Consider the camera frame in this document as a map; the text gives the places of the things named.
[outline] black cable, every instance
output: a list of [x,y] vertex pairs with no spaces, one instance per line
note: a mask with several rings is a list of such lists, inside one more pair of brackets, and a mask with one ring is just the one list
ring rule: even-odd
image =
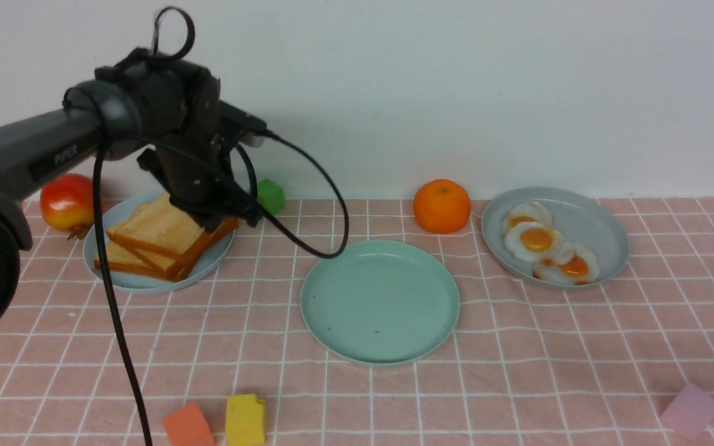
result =
[[247,181],[250,184],[250,197],[258,198],[258,180],[255,178],[255,167],[252,166],[252,160],[247,155],[247,151],[241,144],[236,144],[236,152],[239,153],[241,161],[244,162],[244,168],[247,170]]
[[71,102],[68,100],[68,94],[76,90],[87,97],[96,112],[97,118],[101,121],[101,133],[103,139],[99,144],[97,157],[93,166],[93,218],[95,221],[95,244],[99,251],[99,261],[101,262],[101,277],[104,282],[104,290],[107,292],[108,307],[112,316],[112,324],[114,325],[114,335],[117,339],[117,347],[120,348],[120,354],[123,358],[123,366],[125,373],[128,375],[128,383],[131,384],[131,392],[134,393],[136,402],[136,412],[139,413],[139,422],[142,424],[142,435],[145,438],[145,446],[153,446],[153,438],[151,437],[151,427],[148,422],[148,411],[145,409],[145,401],[142,398],[142,390],[139,389],[139,379],[136,378],[134,370],[134,362],[131,361],[131,354],[128,352],[128,344],[125,341],[125,333],[123,331],[123,322],[120,319],[120,311],[117,308],[117,299],[114,295],[114,287],[112,284],[112,274],[108,268],[107,243],[104,238],[103,225],[103,194],[101,193],[101,170],[103,169],[104,160],[107,157],[107,151],[111,147],[112,140],[108,137],[107,121],[101,112],[100,105],[95,101],[93,95],[83,88],[71,87],[65,91],[63,96],[63,108],[71,107]]
[[337,256],[340,256],[341,253],[346,249],[346,244],[348,243],[348,238],[349,238],[349,213],[346,210],[346,201],[343,200],[343,196],[340,194],[340,190],[338,190],[338,187],[335,186],[335,182],[332,181],[332,178],[329,177],[329,174],[327,171],[321,167],[320,164],[317,163],[317,161],[312,158],[312,156],[308,155],[304,150],[300,149],[300,147],[295,146],[294,144],[289,143],[288,141],[285,141],[285,139],[281,138],[275,133],[270,132],[269,130],[266,130],[264,133],[264,136],[270,139],[274,139],[280,144],[286,145],[292,150],[295,150],[297,153],[300,155],[304,156],[306,160],[310,162],[310,164],[314,165],[315,168],[320,172],[321,175],[324,176],[325,180],[327,183],[329,183],[329,186],[332,187],[332,190],[334,190],[335,195],[337,195],[338,201],[340,203],[340,209],[343,209],[343,220],[345,220],[345,223],[343,224],[343,240],[340,242],[340,246],[337,250],[334,252],[322,252],[319,251],[312,246],[308,245],[308,243],[305,243],[304,241],[300,240],[299,237],[294,235],[294,232],[290,232],[288,228],[286,228],[283,223],[280,223],[280,220],[278,220],[274,215],[271,214],[271,212],[267,211],[266,208],[264,208],[257,199],[253,198],[252,196],[249,195],[248,192],[246,192],[244,189],[239,186],[238,183],[236,183],[233,178],[230,178],[229,176],[225,175],[223,172],[220,172],[220,170],[216,169],[216,167],[211,166],[210,163],[207,161],[202,160],[202,158],[198,158],[198,156],[192,155],[189,152],[185,152],[184,150],[178,149],[178,147],[173,147],[171,145],[165,144],[162,141],[158,141],[158,139],[153,139],[153,138],[145,138],[145,136],[142,135],[135,135],[133,133],[128,133],[127,135],[124,135],[123,138],[130,138],[130,139],[138,139],[139,141],[142,141],[147,144],[152,144],[156,147],[163,147],[164,149],[171,150],[172,152],[178,153],[178,155],[185,156],[189,160],[195,161],[195,163],[199,164],[201,167],[203,167],[210,175],[214,175],[216,178],[220,178],[221,183],[227,187],[231,192],[235,192],[236,194],[240,195],[240,197],[243,200],[250,201],[252,205],[254,205],[258,211],[263,214],[264,217],[266,217],[266,220],[269,220],[272,225],[274,225],[280,232],[283,233],[286,237],[288,237],[291,241],[293,241],[297,246],[300,246],[300,248],[304,249],[305,251],[308,251],[310,254],[313,254],[316,257],[321,257],[321,259],[334,259]]
[[[164,15],[164,13],[167,11],[175,11],[178,12],[178,14],[181,14],[184,22],[187,23],[187,39],[183,43],[181,49],[178,50],[178,53],[172,54],[170,56],[159,56],[159,26],[161,26],[162,15]],[[153,20],[153,48],[151,48],[151,54],[133,55],[128,57],[128,61],[145,60],[147,62],[152,63],[167,63],[184,59],[184,57],[186,57],[187,54],[192,51],[192,47],[195,46],[195,37],[195,22],[192,20],[192,17],[190,17],[190,15],[187,14],[187,12],[181,8],[176,8],[175,6],[167,6],[166,8],[159,11],[159,14],[156,15],[156,19]]]

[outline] empty plate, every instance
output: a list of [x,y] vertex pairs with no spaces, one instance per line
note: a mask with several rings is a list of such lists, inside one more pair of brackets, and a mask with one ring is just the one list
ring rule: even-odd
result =
[[[567,239],[593,249],[600,276],[588,285],[557,285],[532,275],[532,265],[516,259],[505,248],[503,219],[514,206],[538,201],[553,214],[553,226]],[[581,290],[607,282],[624,270],[630,258],[630,241],[621,222],[597,201],[568,190],[525,187],[510,190],[491,201],[481,220],[481,231],[492,256],[514,276],[556,290]]]
[[360,364],[397,365],[440,347],[459,318],[459,291],[437,259],[406,243],[352,243],[320,260],[301,291],[315,338]]
[[[114,206],[103,216],[104,227],[108,229],[111,225],[131,217],[139,205],[142,203],[150,203],[150,201],[155,200],[162,193],[162,190],[155,190],[138,197],[130,198]],[[190,272],[189,277],[180,282],[169,282],[145,276],[137,276],[137,274],[113,272],[112,283],[117,290],[135,294],[161,294],[180,290],[203,279],[220,265],[227,249],[230,248],[230,244],[233,242],[234,235],[235,233],[231,232],[227,237],[220,240],[219,243],[209,248],[208,251],[200,257],[200,260],[198,260]],[[108,243],[108,236],[104,234],[104,237]],[[87,237],[85,237],[82,255],[84,256],[84,263],[87,265],[87,269],[95,274],[96,277],[102,279],[101,270],[95,267],[95,257],[97,254],[99,254],[99,249],[96,246],[95,228],[93,228],[90,229]]]

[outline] green block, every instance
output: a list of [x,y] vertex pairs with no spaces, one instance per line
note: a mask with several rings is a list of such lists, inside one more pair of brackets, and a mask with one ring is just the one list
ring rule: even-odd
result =
[[270,214],[277,215],[286,207],[286,195],[277,183],[267,178],[258,183],[258,203]]

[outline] fried egg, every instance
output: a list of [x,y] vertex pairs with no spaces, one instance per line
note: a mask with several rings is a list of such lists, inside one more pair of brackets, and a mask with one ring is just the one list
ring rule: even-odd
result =
[[508,229],[526,221],[535,221],[545,226],[553,226],[553,214],[538,201],[521,203],[508,211],[508,214],[503,219],[503,233],[506,234]]
[[533,265],[533,277],[558,285],[588,285],[600,276],[597,255],[586,245],[575,243],[575,257],[564,265]]
[[575,247],[561,232],[535,221],[523,221],[503,237],[505,248],[526,263],[562,265],[575,256]]

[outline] bread slice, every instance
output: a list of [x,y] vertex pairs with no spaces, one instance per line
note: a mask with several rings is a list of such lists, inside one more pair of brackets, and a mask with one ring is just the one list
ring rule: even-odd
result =
[[[134,256],[134,254],[131,254],[131,252],[113,241],[107,243],[107,260],[111,272],[136,274],[137,276],[167,280],[169,282],[180,282],[186,279],[189,277],[189,273],[192,269],[195,268],[195,265],[185,266],[181,271],[176,273],[175,276],[167,276],[164,272],[151,268],[145,262]],[[101,260],[97,256],[95,257],[95,267],[101,269]]]
[[[226,224],[238,226],[235,219],[226,219],[223,225]],[[150,251],[182,265],[195,262],[211,245],[212,236],[186,212],[170,204],[167,193],[110,231],[110,238],[123,247]]]
[[[139,214],[139,212],[144,211],[147,208],[148,204],[149,203],[142,203],[141,205],[137,206],[131,217],[134,217],[135,215]],[[115,223],[109,229],[107,229],[107,233],[117,230],[117,228],[120,228],[126,222],[127,220]],[[113,241],[107,243],[107,259],[110,271],[124,272],[128,274],[138,274],[138,276],[147,276],[161,280],[177,281],[186,279],[192,269],[185,268],[187,269],[186,271],[181,271],[180,269],[178,269],[178,271],[173,272],[173,274],[167,274],[166,271],[161,271],[159,269],[153,268],[151,265],[147,265],[143,260],[134,256],[133,252],[130,252],[122,246],[117,245],[117,243]],[[97,269],[101,269],[101,259],[98,256],[95,257],[94,263]]]
[[[216,243],[219,243],[222,239],[224,239],[224,237],[227,237],[228,234],[235,231],[237,228],[238,220],[235,220],[235,218],[226,218],[225,220],[223,220],[221,225],[219,225],[219,227],[216,229],[216,231],[213,232],[213,234],[206,234],[206,245],[199,245],[195,248],[199,251],[196,251],[194,253],[195,260],[193,260],[193,262],[190,264],[195,265],[195,263],[198,262],[200,257],[206,251],[208,251],[209,248],[211,248]],[[113,234],[111,234],[110,232],[107,233],[111,239],[117,239],[117,234],[114,234],[113,237]],[[137,259],[150,266],[150,268],[153,268],[156,271],[160,271],[162,274],[164,274],[164,276],[174,277],[176,274],[179,273],[179,271],[186,268],[186,265],[184,265],[184,263],[179,262],[178,260],[162,256],[161,254],[157,254],[156,252],[147,251],[142,248],[136,248],[134,246],[131,246],[129,240],[118,239],[118,244],[119,246],[122,246],[122,248],[124,248],[125,250],[131,252],[133,256],[137,257]]]

